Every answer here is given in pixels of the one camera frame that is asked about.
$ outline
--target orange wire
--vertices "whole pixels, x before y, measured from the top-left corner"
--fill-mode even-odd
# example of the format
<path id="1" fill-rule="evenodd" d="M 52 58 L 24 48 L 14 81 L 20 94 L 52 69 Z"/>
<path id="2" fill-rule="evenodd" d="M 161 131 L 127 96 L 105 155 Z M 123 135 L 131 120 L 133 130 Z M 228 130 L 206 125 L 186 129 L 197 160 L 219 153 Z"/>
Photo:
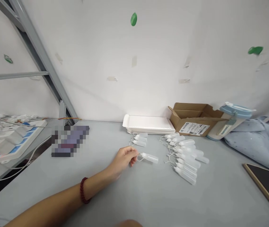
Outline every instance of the orange wire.
<path id="1" fill-rule="evenodd" d="M 61 119 L 79 119 L 79 120 L 82 120 L 81 118 L 58 118 L 58 120 L 61 120 Z"/>

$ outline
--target electrical cable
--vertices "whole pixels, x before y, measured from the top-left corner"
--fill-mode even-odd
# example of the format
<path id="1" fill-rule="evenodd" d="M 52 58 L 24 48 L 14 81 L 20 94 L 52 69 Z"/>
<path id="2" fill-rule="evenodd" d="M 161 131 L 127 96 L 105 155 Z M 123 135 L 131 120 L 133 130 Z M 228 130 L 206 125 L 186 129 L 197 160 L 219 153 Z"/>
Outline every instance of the electrical cable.
<path id="1" fill-rule="evenodd" d="M 41 142 L 41 143 L 40 143 L 40 144 L 33 150 L 33 152 L 32 152 L 32 154 L 31 154 L 31 156 L 30 156 L 28 162 L 27 162 L 23 167 L 13 168 L 13 169 L 20 169 L 18 172 L 16 172 L 14 175 L 11 175 L 11 176 L 9 176 L 9 177 L 7 177 L 7 178 L 0 179 L 0 181 L 9 179 L 9 178 L 11 178 L 11 177 L 17 175 L 19 172 L 21 172 L 21 171 L 28 165 L 28 163 L 31 161 L 31 159 L 32 159 L 34 153 L 36 152 L 36 150 L 37 150 L 40 146 L 42 146 L 42 145 L 43 145 L 48 139 L 50 139 L 50 138 L 51 138 L 51 136 L 49 136 L 47 139 L 45 139 L 43 142 Z"/>
<path id="2" fill-rule="evenodd" d="M 2 118 L 0 118 L 0 121 L 9 123 L 9 124 L 13 124 L 13 125 L 20 125 L 20 126 L 27 126 L 27 127 L 37 127 L 37 128 L 51 128 L 51 127 L 45 127 L 45 126 L 33 126 L 33 125 L 23 125 L 23 124 L 18 124 L 18 123 L 12 123 L 6 120 L 3 120 Z"/>

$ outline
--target green leaf sticker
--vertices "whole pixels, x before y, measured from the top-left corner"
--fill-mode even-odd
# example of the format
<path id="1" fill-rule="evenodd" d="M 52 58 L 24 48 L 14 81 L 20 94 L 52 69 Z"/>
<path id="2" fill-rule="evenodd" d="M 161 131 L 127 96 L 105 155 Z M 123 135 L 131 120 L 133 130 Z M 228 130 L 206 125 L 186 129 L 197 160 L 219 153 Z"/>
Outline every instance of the green leaf sticker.
<path id="1" fill-rule="evenodd" d="M 137 23 L 137 14 L 136 13 L 132 14 L 130 23 L 131 23 L 132 26 L 136 25 L 136 23 Z"/>
<path id="2" fill-rule="evenodd" d="M 260 53 L 263 51 L 263 47 L 251 47 L 248 50 L 248 54 L 255 54 L 255 55 L 260 55 Z"/>
<path id="3" fill-rule="evenodd" d="M 7 62 L 9 62 L 10 64 L 13 64 L 13 61 L 12 61 L 12 59 L 11 59 L 9 56 L 4 55 L 4 59 L 5 59 Z"/>

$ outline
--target wrist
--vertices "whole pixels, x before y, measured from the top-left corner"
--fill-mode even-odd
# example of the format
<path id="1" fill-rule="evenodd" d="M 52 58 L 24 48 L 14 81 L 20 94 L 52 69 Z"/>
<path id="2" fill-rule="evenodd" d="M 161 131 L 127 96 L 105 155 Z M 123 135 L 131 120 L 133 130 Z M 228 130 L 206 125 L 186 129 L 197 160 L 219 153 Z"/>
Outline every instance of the wrist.
<path id="1" fill-rule="evenodd" d="M 110 181 L 110 183 L 116 181 L 119 178 L 119 174 L 117 174 L 112 168 L 107 167 L 103 170 L 105 178 Z"/>

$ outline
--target plastic dropper bottle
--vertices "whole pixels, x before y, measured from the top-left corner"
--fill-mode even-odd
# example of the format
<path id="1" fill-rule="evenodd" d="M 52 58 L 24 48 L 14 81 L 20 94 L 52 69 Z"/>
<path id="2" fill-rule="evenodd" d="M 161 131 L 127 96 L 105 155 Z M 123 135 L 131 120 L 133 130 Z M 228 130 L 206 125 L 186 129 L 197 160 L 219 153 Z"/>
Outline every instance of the plastic dropper bottle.
<path id="1" fill-rule="evenodd" d="M 182 140 L 184 140 L 184 139 L 185 139 L 184 136 L 179 136 L 179 137 L 174 137 L 174 138 L 172 139 L 172 141 L 173 141 L 173 142 L 177 142 L 177 141 L 182 141 Z"/>
<path id="2" fill-rule="evenodd" d="M 182 165 L 186 166 L 187 168 L 191 169 L 193 172 L 197 172 L 197 168 L 196 167 L 193 167 L 191 166 L 190 164 L 188 164 L 187 162 L 185 162 L 183 159 L 176 159 L 179 163 L 181 163 Z"/>
<path id="3" fill-rule="evenodd" d="M 209 159 L 204 157 L 204 156 L 197 156 L 195 159 L 198 160 L 198 161 L 204 162 L 206 164 L 209 163 Z"/>
<path id="4" fill-rule="evenodd" d="M 195 153 L 197 156 L 204 156 L 204 152 L 201 150 L 197 150 L 197 149 L 192 149 L 192 148 L 185 148 L 184 150 L 188 151 L 188 152 L 192 152 Z"/>
<path id="5" fill-rule="evenodd" d="M 188 175 L 190 175 L 193 178 L 197 177 L 196 172 L 192 171 L 191 169 L 185 167 L 184 165 L 182 165 L 181 163 L 176 163 L 176 166 L 178 168 L 180 168 L 181 170 L 183 170 L 184 172 L 186 172 Z"/>
<path id="6" fill-rule="evenodd" d="M 151 154 L 141 153 L 141 156 L 142 156 L 144 159 L 146 159 L 146 160 L 148 160 L 148 161 L 150 161 L 150 162 L 153 162 L 153 163 L 155 163 L 155 164 L 157 164 L 157 163 L 159 162 L 159 158 L 156 157 L 156 156 L 153 156 L 153 155 L 151 155 Z"/>
<path id="7" fill-rule="evenodd" d="M 140 133 L 134 137 L 134 139 L 138 140 L 139 137 L 148 137 L 148 133 Z"/>
<path id="8" fill-rule="evenodd" d="M 178 167 L 174 167 L 175 171 L 186 181 L 188 181 L 190 184 L 195 185 L 196 184 L 196 179 L 190 177 L 188 174 L 186 174 L 184 171 L 182 171 Z"/>
<path id="9" fill-rule="evenodd" d="M 201 163 L 198 161 L 195 161 L 195 158 L 190 157 L 190 155 L 184 155 L 184 154 L 176 154 L 178 158 L 183 159 L 185 162 L 187 162 L 189 165 L 199 169 L 201 167 Z"/>
<path id="10" fill-rule="evenodd" d="M 194 144 L 192 144 L 192 145 L 186 145 L 186 146 L 181 146 L 181 149 L 185 149 L 185 148 L 196 149 L 196 146 Z"/>
<path id="11" fill-rule="evenodd" d="M 147 142 L 147 138 L 146 138 L 146 137 L 137 137 L 137 136 L 135 136 L 134 139 L 135 139 L 135 140 L 142 141 L 142 142 Z"/>
<path id="12" fill-rule="evenodd" d="M 139 140 L 134 140 L 133 143 L 136 144 L 136 145 L 138 145 L 138 146 L 141 146 L 141 147 L 145 147 L 146 146 L 146 143 L 145 142 L 139 141 Z"/>
<path id="13" fill-rule="evenodd" d="M 195 144 L 195 141 L 193 139 L 189 139 L 189 140 L 182 140 L 178 143 L 178 145 L 180 146 L 190 146 L 190 145 L 193 145 Z"/>
<path id="14" fill-rule="evenodd" d="M 175 132 L 175 133 L 171 133 L 169 135 L 165 135 L 165 138 L 171 139 L 171 138 L 174 138 L 174 137 L 177 137 L 177 136 L 179 136 L 179 133 Z"/>

